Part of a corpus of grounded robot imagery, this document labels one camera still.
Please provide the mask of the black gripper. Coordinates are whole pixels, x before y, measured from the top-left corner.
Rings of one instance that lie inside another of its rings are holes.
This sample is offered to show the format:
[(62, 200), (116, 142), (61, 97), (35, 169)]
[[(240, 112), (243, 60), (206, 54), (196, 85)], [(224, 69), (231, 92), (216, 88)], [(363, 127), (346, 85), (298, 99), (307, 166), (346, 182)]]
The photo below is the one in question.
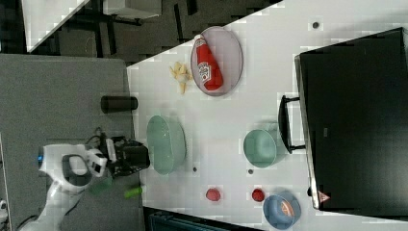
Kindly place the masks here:
[(104, 139), (102, 153), (108, 159), (107, 168), (113, 177), (129, 176), (150, 166), (148, 148), (124, 136)]

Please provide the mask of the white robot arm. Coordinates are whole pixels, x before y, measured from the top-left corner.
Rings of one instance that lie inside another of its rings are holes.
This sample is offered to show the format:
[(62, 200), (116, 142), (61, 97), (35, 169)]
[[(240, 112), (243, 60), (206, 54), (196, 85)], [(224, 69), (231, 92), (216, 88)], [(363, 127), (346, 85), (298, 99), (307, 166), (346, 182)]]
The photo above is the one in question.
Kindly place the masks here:
[(129, 176), (150, 166), (148, 148), (123, 137), (100, 136), (96, 144), (48, 144), (38, 155), (39, 171), (51, 179), (45, 205), (37, 216), (22, 221), (17, 231), (62, 231), (64, 217), (79, 204), (87, 190), (99, 193), (96, 177), (109, 180)]

